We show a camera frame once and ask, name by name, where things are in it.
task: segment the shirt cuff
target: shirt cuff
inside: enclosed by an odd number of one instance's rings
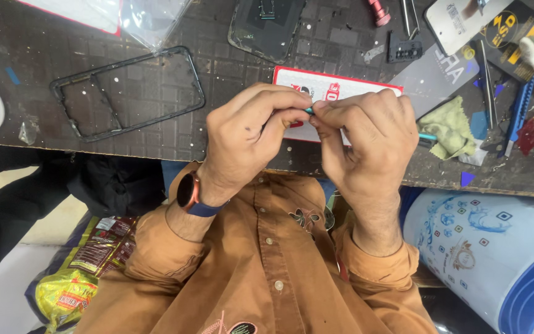
[[[345,231],[341,259],[347,269],[373,284],[401,288],[409,285],[411,275],[418,266],[419,251],[403,242],[395,254],[376,257],[365,253],[351,238],[351,230]]]
[[[183,281],[197,269],[203,243],[176,235],[166,221],[167,210],[168,206],[161,206],[141,217],[135,233],[135,251],[127,262],[130,276]]]

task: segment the white plastic container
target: white plastic container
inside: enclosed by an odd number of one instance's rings
[[[497,332],[534,334],[534,199],[427,189],[404,223],[420,259]]]

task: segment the red screwdriver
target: red screwdriver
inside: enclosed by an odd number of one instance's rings
[[[384,12],[384,9],[380,5],[379,0],[368,0],[372,6],[372,10],[375,12],[376,26],[382,27],[390,21],[390,14]]]

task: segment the microfiber cloth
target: microfiber cloth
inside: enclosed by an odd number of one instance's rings
[[[419,132],[438,137],[438,143],[430,152],[442,160],[475,153],[475,142],[462,103],[463,97],[457,96],[419,119]]]

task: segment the watch face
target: watch face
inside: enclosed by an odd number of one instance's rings
[[[184,208],[189,204],[194,188],[193,175],[185,175],[180,181],[179,189],[176,191],[176,201],[181,208]]]

